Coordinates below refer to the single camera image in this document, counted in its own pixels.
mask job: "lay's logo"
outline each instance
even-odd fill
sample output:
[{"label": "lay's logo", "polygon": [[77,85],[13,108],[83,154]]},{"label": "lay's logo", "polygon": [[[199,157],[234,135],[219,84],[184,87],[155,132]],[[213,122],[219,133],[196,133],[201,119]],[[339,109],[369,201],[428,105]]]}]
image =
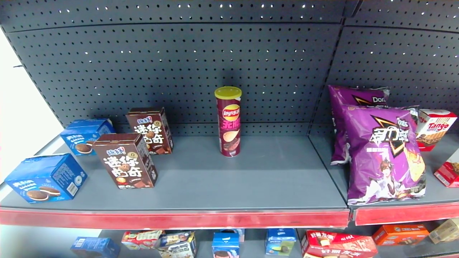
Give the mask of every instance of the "lay's logo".
[{"label": "lay's logo", "polygon": [[223,118],[228,121],[236,121],[239,118],[239,112],[241,108],[237,104],[227,105],[223,109]]}]

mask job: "blue snack box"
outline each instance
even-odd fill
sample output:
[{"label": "blue snack box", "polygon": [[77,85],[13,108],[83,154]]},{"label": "blue snack box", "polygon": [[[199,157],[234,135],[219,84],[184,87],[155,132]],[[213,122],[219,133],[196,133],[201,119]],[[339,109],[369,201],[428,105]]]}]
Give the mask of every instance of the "blue snack box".
[{"label": "blue snack box", "polygon": [[297,241],[295,229],[268,229],[266,254],[289,256]]},{"label": "blue snack box", "polygon": [[79,257],[116,258],[120,247],[110,238],[77,237],[70,248]]},{"label": "blue snack box", "polygon": [[243,242],[246,237],[246,229],[220,229],[220,232],[239,234],[239,242]]},{"label": "blue snack box", "polygon": [[213,258],[239,258],[239,234],[214,233],[212,251]]},{"label": "blue snack box", "polygon": [[110,133],[115,133],[115,129],[108,118],[78,119],[61,132],[61,137],[76,156],[88,156],[95,155],[92,144],[101,135]]},{"label": "blue snack box", "polygon": [[69,154],[26,158],[5,182],[29,203],[72,200],[88,175]]}]

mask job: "pringles-style chip can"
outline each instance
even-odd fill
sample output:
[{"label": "pringles-style chip can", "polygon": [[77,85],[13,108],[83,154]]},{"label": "pringles-style chip can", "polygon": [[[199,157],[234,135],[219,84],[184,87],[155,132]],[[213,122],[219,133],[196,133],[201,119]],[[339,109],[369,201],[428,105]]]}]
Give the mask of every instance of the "pringles-style chip can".
[{"label": "pringles-style chip can", "polygon": [[241,151],[241,95],[242,90],[233,86],[215,90],[220,151],[225,157],[235,157]]}]

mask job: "doritos bag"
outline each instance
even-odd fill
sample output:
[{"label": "doritos bag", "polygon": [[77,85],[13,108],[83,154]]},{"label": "doritos bag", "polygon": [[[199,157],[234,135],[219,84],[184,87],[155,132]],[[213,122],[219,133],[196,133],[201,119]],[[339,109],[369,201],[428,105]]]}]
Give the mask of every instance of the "doritos bag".
[{"label": "doritos bag", "polygon": [[331,165],[345,164],[349,161],[349,146],[346,142],[346,129],[341,105],[385,106],[389,89],[353,89],[329,85],[328,90],[330,91],[331,113],[336,133],[335,152],[331,157]]},{"label": "doritos bag", "polygon": [[351,156],[347,203],[423,197],[425,164],[410,110],[343,105],[343,115]]}]

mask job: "lower shelf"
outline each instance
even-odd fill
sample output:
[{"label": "lower shelf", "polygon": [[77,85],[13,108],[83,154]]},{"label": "lower shelf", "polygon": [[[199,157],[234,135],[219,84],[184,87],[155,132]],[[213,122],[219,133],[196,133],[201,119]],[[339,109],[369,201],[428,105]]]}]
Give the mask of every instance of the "lower shelf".
[{"label": "lower shelf", "polygon": [[[428,228],[435,228],[441,222],[431,222],[426,224]],[[355,226],[350,224],[345,230],[340,229],[321,229],[325,231],[345,232],[356,235],[371,236],[379,226]],[[291,258],[301,258],[300,242],[306,229],[297,229],[298,240],[290,253]],[[198,254],[196,258],[209,258],[212,256],[212,238],[216,230],[196,230],[196,243]],[[136,250],[131,251],[121,244],[121,238],[124,231],[122,230],[103,230],[99,237],[109,237],[121,246],[121,252],[118,258],[161,258],[158,251],[151,250]],[[266,229],[247,229],[246,240],[241,243],[240,258],[275,258],[282,256],[266,255],[265,254],[265,238]],[[427,257],[443,257],[443,258],[459,258],[459,240],[434,244],[430,238],[425,238],[417,245],[412,246],[386,246],[378,247],[378,254],[374,258],[427,258]]]},{"label": "lower shelf", "polygon": [[[196,244],[198,254],[196,258],[211,258],[212,255],[212,238],[216,230],[196,230]],[[124,231],[121,230],[103,230],[99,237],[110,237],[117,244],[121,245],[121,252],[118,258],[161,258],[157,250],[135,250],[131,251],[121,244],[121,238]],[[241,243],[240,258],[261,258],[261,257],[287,257],[266,255],[264,242],[266,238],[266,229],[249,229],[246,230],[246,239]],[[300,241],[296,241],[295,246],[290,253],[290,257],[300,258],[301,249]]]}]

